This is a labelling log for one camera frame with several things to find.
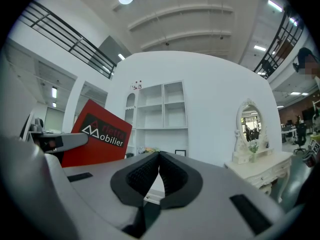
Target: dresser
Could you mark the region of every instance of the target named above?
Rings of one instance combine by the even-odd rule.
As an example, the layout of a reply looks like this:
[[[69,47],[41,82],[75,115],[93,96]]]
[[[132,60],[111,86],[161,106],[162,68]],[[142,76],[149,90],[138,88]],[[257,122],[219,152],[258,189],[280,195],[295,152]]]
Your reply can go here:
[[[277,196],[277,201],[280,203],[281,195],[290,177],[292,155],[292,152],[273,152],[270,155],[259,157],[256,162],[237,164],[230,161],[224,165],[240,178],[268,194],[271,193],[271,182],[285,177]]]

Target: picture frame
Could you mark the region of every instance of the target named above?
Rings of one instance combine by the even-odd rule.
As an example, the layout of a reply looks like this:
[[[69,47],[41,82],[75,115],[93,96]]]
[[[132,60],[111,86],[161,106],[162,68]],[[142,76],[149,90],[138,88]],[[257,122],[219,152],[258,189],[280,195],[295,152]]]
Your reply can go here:
[[[174,153],[175,153],[176,155],[180,155],[180,156],[184,156],[184,157],[187,156],[187,151],[186,151],[186,150],[183,150],[183,149],[176,149],[176,150],[174,151]]]

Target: vase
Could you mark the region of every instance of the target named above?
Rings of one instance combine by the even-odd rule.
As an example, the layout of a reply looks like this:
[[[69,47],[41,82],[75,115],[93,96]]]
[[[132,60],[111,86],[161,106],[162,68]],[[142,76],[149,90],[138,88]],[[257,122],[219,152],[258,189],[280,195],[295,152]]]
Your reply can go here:
[[[257,153],[253,152],[251,156],[251,162],[255,163],[257,161]]]

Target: white shelf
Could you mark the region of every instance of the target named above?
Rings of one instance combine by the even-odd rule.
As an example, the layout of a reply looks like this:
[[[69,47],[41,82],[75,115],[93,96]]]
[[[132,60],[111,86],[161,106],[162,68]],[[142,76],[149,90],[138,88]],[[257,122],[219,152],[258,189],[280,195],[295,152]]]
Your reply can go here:
[[[183,90],[183,82],[165,83],[139,89],[128,96],[125,108],[125,120],[133,127],[127,153],[138,154],[140,147],[158,148],[161,151],[175,153],[186,150],[188,156],[188,122]]]
[[[139,107],[136,118],[137,128],[162,128],[162,105]]]
[[[173,102],[164,105],[163,126],[165,128],[187,126],[185,102]]]
[[[162,103],[139,106],[138,109],[140,109],[141,111],[156,111],[156,110],[161,110],[161,109],[162,109]]]
[[[186,150],[188,156],[188,129],[146,129],[139,130],[136,147],[158,148],[161,151],[175,153],[175,150]]]
[[[139,90],[138,107],[162,104],[162,85],[156,85]]]
[[[163,101],[165,104],[184,100],[184,91],[181,81],[163,85]]]
[[[129,110],[125,111],[124,121],[126,121],[130,125],[133,124],[133,122],[134,122],[134,110],[133,109],[129,109]]]
[[[188,129],[187,126],[182,127],[162,127],[162,128],[137,128],[137,130],[180,130],[180,129]]]
[[[135,105],[136,96],[134,93],[131,93],[126,99],[126,107],[133,107]]]

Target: balcony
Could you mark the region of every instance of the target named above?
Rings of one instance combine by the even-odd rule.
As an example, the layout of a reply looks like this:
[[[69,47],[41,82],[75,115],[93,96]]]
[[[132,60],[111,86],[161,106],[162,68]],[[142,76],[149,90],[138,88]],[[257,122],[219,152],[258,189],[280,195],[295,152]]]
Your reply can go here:
[[[63,19],[36,1],[22,12],[20,21],[47,37],[108,79],[117,66]]]
[[[295,47],[303,30],[303,21],[287,6],[274,39],[254,72],[269,78]]]

